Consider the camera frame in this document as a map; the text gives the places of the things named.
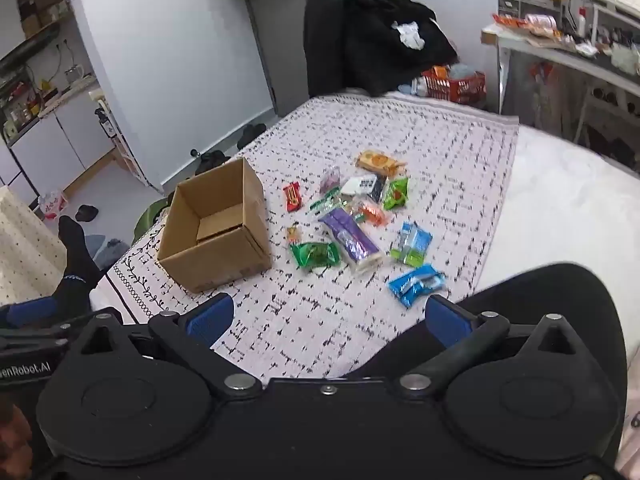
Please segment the person's left hand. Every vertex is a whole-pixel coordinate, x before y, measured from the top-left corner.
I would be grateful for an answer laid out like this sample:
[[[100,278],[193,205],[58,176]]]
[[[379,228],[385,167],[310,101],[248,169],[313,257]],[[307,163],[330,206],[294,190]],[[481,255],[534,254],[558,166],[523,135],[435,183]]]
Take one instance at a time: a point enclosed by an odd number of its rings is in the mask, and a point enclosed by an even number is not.
[[[23,412],[5,396],[1,398],[1,478],[32,478],[32,430]]]

